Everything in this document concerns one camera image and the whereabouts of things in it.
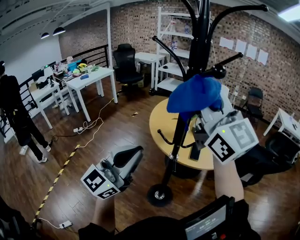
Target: hardwood floor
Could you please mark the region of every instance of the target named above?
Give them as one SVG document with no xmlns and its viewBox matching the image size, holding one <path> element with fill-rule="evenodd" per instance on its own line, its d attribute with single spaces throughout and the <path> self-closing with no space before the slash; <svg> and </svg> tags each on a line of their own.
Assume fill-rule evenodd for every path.
<svg viewBox="0 0 300 240">
<path fill-rule="evenodd" d="M 90 118 L 96 119 L 98 111 L 112 99 L 110 81 L 103 81 L 105 97 L 99 97 L 95 86 L 82 91 Z M 119 231 L 151 216 L 169 216 L 180 219 L 215 199 L 214 181 L 205 178 L 203 171 L 194 179 L 179 179 L 172 176 L 169 186 L 174 198 L 165 208 L 155 208 L 146 199 L 148 189 L 161 181 L 164 170 L 164 154 L 153 142 L 149 130 L 149 117 L 154 106 L 164 97 L 148 95 L 148 89 L 132 94 L 120 94 L 119 103 L 110 103 L 101 112 L 104 125 L 95 139 L 84 149 L 79 149 L 54 190 L 51 192 L 39 217 L 58 226 L 66 220 L 73 222 L 71 230 L 77 232 L 92 218 L 95 197 L 81 184 L 80 178 L 91 164 L 97 164 L 116 145 L 139 144 L 144 147 L 144 158 L 133 174 L 134 182 L 116 196 L 116 226 Z M 39 114 L 34 122 L 47 140 L 55 134 L 71 135 L 73 129 L 83 125 L 82 111 L 70 109 L 70 116 L 58 109 L 45 110 L 53 129 L 49 130 Z M 259 124 L 257 135 L 263 144 L 263 132 L 267 125 Z M 30 224 L 57 173 L 77 144 L 85 145 L 97 127 L 82 135 L 59 138 L 52 151 L 43 152 L 48 162 L 38 164 L 29 150 L 26 156 L 19 155 L 20 147 L 15 139 L 8 144 L 0 143 L 0 195 L 6 203 L 19 210 Z M 300 167 L 264 176 L 256 185 L 245 189 L 245 199 L 250 205 L 249 221 L 263 240 L 289 239 L 290 231 L 300 220 Z M 76 233 L 54 229 L 44 222 L 42 233 L 50 239 L 78 239 Z"/>
</svg>

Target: wall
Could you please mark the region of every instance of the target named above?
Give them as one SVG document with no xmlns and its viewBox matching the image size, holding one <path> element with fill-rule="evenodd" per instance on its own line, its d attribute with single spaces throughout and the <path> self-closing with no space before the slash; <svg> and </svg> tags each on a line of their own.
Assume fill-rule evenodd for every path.
<svg viewBox="0 0 300 240">
<path fill-rule="evenodd" d="M 40 39 L 37 30 L 29 32 L 0 47 L 7 75 L 14 75 L 23 83 L 42 66 L 61 60 L 58 36 Z"/>
<path fill-rule="evenodd" d="M 187 12 L 179 0 L 164 2 L 152 0 L 112 8 L 113 50 L 118 44 L 130 43 L 137 52 L 156 53 L 156 43 L 151 37 L 157 35 L 158 6 L 162 6 L 163 11 Z M 211 5 L 213 16 L 217 16 L 225 9 L 226 7 L 221 5 Z M 89 45 L 106 44 L 105 18 L 106 13 L 99 12 L 69 25 L 67 32 L 60 36 L 63 57 L 81 52 Z M 163 17 L 162 25 L 166 27 L 168 23 L 169 18 Z M 183 31 L 185 23 L 190 21 L 177 20 L 176 27 Z M 231 92 L 235 86 L 239 86 L 236 105 L 243 104 L 241 97 L 247 95 L 250 87 L 259 87 L 264 93 L 262 105 L 264 119 L 271 121 L 279 107 L 289 114 L 295 112 L 295 118 L 299 119 L 299 44 L 276 27 L 244 12 L 228 15 L 217 26 L 213 37 L 217 62 L 236 54 L 219 46 L 220 37 L 240 39 L 269 53 L 266 66 L 246 57 L 227 65 L 227 76 L 223 83 Z M 179 48 L 189 49 L 190 40 L 180 37 L 176 37 L 176 40 L 179 41 Z M 214 63 L 214 54 L 211 50 L 209 65 L 212 66 Z"/>
</svg>

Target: brick wall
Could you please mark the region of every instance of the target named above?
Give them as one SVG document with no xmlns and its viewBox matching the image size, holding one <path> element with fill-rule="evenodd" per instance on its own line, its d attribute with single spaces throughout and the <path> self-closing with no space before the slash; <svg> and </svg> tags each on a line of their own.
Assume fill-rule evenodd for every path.
<svg viewBox="0 0 300 240">
<path fill-rule="evenodd" d="M 137 52 L 156 53 L 156 43 L 151 40 L 157 35 L 158 6 L 163 11 L 187 12 L 179 0 L 145 1 L 130 3 L 112 8 L 112 48 L 118 44 L 130 43 Z M 217 16 L 226 7 L 212 4 L 211 12 Z M 164 16 L 163 28 L 169 23 Z M 177 20 L 177 30 L 182 30 L 189 20 Z M 66 27 L 67 32 L 60 35 L 62 57 L 82 52 L 95 46 L 107 44 L 106 13 L 101 11 L 87 16 Z M 262 110 L 264 119 L 271 121 L 278 108 L 289 114 L 295 112 L 300 118 L 300 45 L 285 33 L 265 21 L 244 12 L 234 13 L 224 18 L 214 33 L 213 42 L 217 62 L 236 54 L 219 46 L 220 37 L 240 39 L 269 53 L 267 65 L 246 57 L 228 64 L 227 76 L 223 83 L 233 92 L 239 86 L 236 105 L 242 105 L 242 95 L 247 95 L 250 87 L 263 90 Z M 190 40 L 176 37 L 179 48 L 189 50 Z M 215 63 L 211 49 L 209 66 Z"/>
</svg>

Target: floor tape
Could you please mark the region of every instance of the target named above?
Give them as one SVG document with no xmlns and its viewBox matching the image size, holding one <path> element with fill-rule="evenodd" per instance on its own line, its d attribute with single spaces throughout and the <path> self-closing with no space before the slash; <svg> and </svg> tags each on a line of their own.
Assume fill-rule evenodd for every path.
<svg viewBox="0 0 300 240">
<path fill-rule="evenodd" d="M 52 192 L 52 190 L 53 190 L 55 184 L 57 183 L 57 181 L 58 181 L 58 179 L 60 178 L 60 176 L 62 175 L 64 169 L 66 168 L 66 166 L 68 165 L 68 163 L 70 162 L 71 158 L 74 156 L 74 154 L 76 153 L 76 151 L 77 151 L 77 149 L 78 149 L 79 147 L 80 147 L 80 145 L 77 145 L 77 146 L 76 146 L 76 148 L 75 148 L 74 151 L 71 153 L 71 155 L 69 156 L 69 158 L 67 159 L 67 161 L 66 161 L 65 164 L 63 165 L 62 169 L 61 169 L 60 172 L 58 173 L 58 175 L 57 175 L 56 179 L 54 180 L 52 186 L 49 188 L 48 193 L 47 193 L 47 195 L 45 196 L 45 198 L 44 198 L 42 204 L 39 206 L 39 208 L 38 208 L 38 210 L 37 210 L 37 212 L 36 212 L 36 215 L 34 216 L 34 219 L 33 219 L 33 221 L 32 221 L 32 225 L 31 225 L 31 226 L 33 226 L 33 225 L 36 223 L 37 218 L 38 218 L 38 215 L 39 215 L 40 211 L 42 210 L 42 208 L 43 208 L 45 202 L 47 201 L 47 199 L 48 199 L 50 193 Z"/>
</svg>

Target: white table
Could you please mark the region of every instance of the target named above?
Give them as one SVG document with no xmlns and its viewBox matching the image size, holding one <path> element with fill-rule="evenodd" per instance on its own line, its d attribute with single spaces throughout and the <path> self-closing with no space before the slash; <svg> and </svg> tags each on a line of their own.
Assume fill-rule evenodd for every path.
<svg viewBox="0 0 300 240">
<path fill-rule="evenodd" d="M 49 126 L 50 129 L 52 129 L 52 125 L 51 125 L 50 121 L 48 120 L 48 118 L 47 118 L 47 116 L 46 116 L 46 114 L 44 112 L 44 109 L 43 109 L 43 107 L 42 107 L 42 105 L 40 103 L 40 101 L 44 97 L 46 97 L 48 94 L 52 93 L 52 96 L 54 97 L 55 103 L 57 105 L 59 105 L 58 101 L 57 101 L 57 99 L 55 97 L 55 94 L 54 94 L 54 92 L 57 90 L 57 92 L 58 92 L 58 94 L 60 96 L 60 99 L 61 99 L 61 103 L 64 106 L 64 109 L 65 109 L 67 115 L 70 115 L 69 110 L 68 110 L 68 108 L 66 106 L 64 98 L 62 97 L 62 94 L 61 94 L 61 91 L 60 91 L 60 84 L 58 82 L 53 82 L 53 83 L 54 83 L 53 87 L 51 87 L 51 84 L 49 83 L 44 88 L 42 88 L 42 89 L 36 89 L 36 90 L 34 90 L 34 91 L 31 92 L 32 98 L 37 103 L 37 108 L 39 109 L 39 111 L 41 112 L 41 114 L 43 115 L 43 117 L 45 118 L 45 120 L 46 120 L 46 122 L 47 122 L 47 124 L 48 124 L 48 126 Z"/>
<path fill-rule="evenodd" d="M 282 132 L 284 129 L 287 129 L 292 135 L 300 139 L 300 124 L 292 116 L 287 114 L 281 108 L 279 108 L 272 122 L 268 126 L 267 130 L 263 133 L 264 136 L 270 131 L 271 127 L 274 125 L 276 120 L 280 117 L 282 126 L 279 129 L 279 132 Z"/>
<path fill-rule="evenodd" d="M 67 89 L 69 91 L 70 97 L 72 99 L 74 108 L 76 110 L 76 112 L 79 112 L 78 106 L 75 102 L 74 99 L 74 95 L 72 93 L 72 89 L 74 89 L 78 95 L 78 99 L 80 101 L 81 107 L 83 109 L 84 115 L 87 119 L 88 122 L 90 122 L 90 116 L 88 113 L 88 110 L 85 107 L 82 95 L 80 93 L 81 89 L 84 89 L 85 87 L 91 85 L 92 83 L 96 83 L 96 87 L 97 87 L 97 92 L 98 95 L 104 97 L 104 92 L 103 92 L 103 87 L 102 87 L 102 82 L 101 80 L 107 76 L 111 77 L 111 83 L 112 83 L 112 94 L 114 97 L 114 102 L 118 103 L 118 99 L 117 99 L 117 91 L 116 91 L 116 86 L 114 83 L 114 70 L 109 69 L 109 68 L 104 68 L 104 67 L 100 67 L 98 71 L 96 72 L 91 72 L 89 74 L 89 78 L 83 79 L 81 80 L 80 77 L 76 77 L 68 82 L 66 82 L 67 84 Z"/>
<path fill-rule="evenodd" d="M 154 88 L 155 84 L 155 63 L 156 63 L 156 54 L 148 53 L 148 52 L 138 52 L 135 55 L 136 61 L 141 61 L 147 64 L 151 64 L 151 88 Z M 165 64 L 165 56 L 160 55 L 159 61 L 161 61 L 161 65 Z M 160 73 L 160 78 L 163 78 L 163 72 Z"/>
</svg>

